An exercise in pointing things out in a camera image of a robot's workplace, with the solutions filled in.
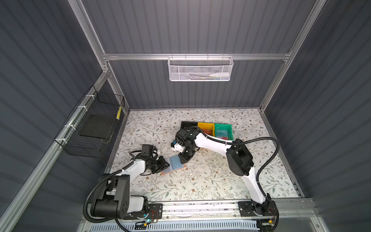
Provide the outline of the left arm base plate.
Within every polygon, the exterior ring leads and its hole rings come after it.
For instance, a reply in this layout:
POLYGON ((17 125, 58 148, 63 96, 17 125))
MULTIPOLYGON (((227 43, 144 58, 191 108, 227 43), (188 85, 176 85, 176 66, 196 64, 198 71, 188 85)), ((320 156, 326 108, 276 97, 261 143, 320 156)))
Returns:
POLYGON ((162 219, 163 204, 149 204, 142 211, 128 213, 124 220, 162 219))

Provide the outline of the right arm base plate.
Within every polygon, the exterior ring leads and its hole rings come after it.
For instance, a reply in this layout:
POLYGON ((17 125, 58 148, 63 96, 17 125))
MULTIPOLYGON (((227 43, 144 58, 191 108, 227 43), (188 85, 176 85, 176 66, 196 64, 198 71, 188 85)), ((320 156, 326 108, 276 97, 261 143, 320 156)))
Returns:
POLYGON ((240 201, 238 202, 238 208, 242 217, 271 216, 277 218, 279 216, 275 202, 269 199, 266 199, 262 204, 254 201, 240 201))

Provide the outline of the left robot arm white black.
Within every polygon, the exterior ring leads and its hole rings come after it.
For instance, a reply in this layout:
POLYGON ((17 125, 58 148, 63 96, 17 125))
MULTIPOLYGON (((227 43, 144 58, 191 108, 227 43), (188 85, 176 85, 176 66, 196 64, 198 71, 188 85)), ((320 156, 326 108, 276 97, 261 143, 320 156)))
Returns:
POLYGON ((111 219, 124 219, 133 214, 136 217, 149 212, 148 199, 145 196, 130 194, 131 182, 149 171, 157 174, 169 168, 163 156, 156 159, 136 159, 111 174, 104 174, 88 195, 83 205, 83 215, 93 223, 102 223, 111 219))

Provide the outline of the teal card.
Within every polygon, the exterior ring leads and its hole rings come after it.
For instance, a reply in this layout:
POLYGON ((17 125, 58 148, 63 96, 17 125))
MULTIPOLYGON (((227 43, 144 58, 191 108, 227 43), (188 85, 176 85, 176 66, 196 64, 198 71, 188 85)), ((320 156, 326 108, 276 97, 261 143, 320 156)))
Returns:
POLYGON ((184 164, 181 164, 180 159, 178 156, 172 156, 170 157, 170 162, 171 162, 171 168, 173 171, 182 169, 185 167, 184 164))

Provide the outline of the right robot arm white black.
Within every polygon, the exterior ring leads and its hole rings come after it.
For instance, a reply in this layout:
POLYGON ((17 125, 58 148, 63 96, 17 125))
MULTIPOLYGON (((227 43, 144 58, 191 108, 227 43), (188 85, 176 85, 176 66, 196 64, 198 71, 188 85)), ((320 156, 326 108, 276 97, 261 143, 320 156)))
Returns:
POLYGON ((258 185, 253 163, 253 156, 241 140, 223 140, 204 134, 198 128, 180 129, 171 142, 171 148, 178 151, 182 164, 190 161, 198 148, 205 148, 222 155, 227 159, 232 173, 242 178, 251 195, 251 200, 257 204, 267 203, 266 194, 258 185))

